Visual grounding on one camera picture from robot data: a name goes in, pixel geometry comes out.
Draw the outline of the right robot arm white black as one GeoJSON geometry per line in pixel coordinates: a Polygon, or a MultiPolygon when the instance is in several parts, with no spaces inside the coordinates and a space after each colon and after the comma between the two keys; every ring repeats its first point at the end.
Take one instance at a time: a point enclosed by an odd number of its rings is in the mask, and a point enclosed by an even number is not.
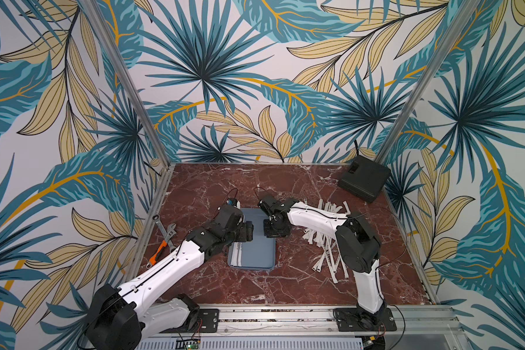
{"type": "Polygon", "coordinates": [[[262,197],[258,206],[268,217],[263,221],[268,238],[287,237],[293,226],[300,226],[334,240],[341,261],[354,272],[357,306],[372,315],[384,308],[378,272],[382,244],[362,215],[332,213],[294,198],[281,202],[271,195],[262,197]]]}

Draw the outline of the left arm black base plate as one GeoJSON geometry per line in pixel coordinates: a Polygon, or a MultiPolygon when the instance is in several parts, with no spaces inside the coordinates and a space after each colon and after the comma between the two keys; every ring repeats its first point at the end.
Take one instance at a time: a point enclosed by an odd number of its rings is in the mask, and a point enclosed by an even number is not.
{"type": "Polygon", "coordinates": [[[219,309],[198,309],[189,314],[185,323],[177,328],[175,332],[192,333],[216,333],[220,321],[219,309]]]}

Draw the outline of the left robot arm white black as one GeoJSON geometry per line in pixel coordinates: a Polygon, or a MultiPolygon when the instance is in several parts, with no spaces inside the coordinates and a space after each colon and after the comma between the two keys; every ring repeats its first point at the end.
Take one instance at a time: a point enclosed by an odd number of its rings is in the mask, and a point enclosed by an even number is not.
{"type": "Polygon", "coordinates": [[[105,284],[95,292],[83,335],[93,349],[135,349],[142,339],[162,330],[182,330],[194,321],[195,303],[177,297],[156,306],[156,300],[232,243],[251,240],[252,231],[239,201],[228,199],[212,220],[192,229],[172,253],[148,271],[118,287],[105,284]]]}

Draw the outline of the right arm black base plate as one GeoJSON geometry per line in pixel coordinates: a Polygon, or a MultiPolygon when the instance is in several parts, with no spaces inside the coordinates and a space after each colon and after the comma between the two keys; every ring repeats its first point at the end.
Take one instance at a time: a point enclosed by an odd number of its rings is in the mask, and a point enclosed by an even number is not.
{"type": "Polygon", "coordinates": [[[337,308],[333,310],[332,315],[339,332],[382,333],[398,329],[391,309],[386,307],[381,307],[374,314],[360,307],[337,308]]]}

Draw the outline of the blue plastic storage tray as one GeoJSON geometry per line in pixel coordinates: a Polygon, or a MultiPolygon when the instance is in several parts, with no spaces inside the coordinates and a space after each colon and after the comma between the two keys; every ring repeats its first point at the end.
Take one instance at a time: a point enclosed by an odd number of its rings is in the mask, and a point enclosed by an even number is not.
{"type": "Polygon", "coordinates": [[[263,232],[263,220],[267,219],[261,209],[242,209],[245,220],[252,221],[254,226],[253,240],[251,242],[241,242],[242,246],[242,266],[234,265],[235,242],[230,246],[228,253],[228,265],[250,271],[270,271],[276,264],[276,239],[267,238],[263,232]]]}

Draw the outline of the white straw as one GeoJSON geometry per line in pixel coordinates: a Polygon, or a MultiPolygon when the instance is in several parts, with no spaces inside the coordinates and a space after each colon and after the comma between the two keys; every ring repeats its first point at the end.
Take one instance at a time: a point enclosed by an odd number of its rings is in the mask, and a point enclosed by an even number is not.
{"type": "Polygon", "coordinates": [[[238,266],[238,267],[241,267],[242,266],[242,246],[243,244],[242,243],[236,243],[236,248],[234,250],[234,265],[235,266],[238,266]]]}

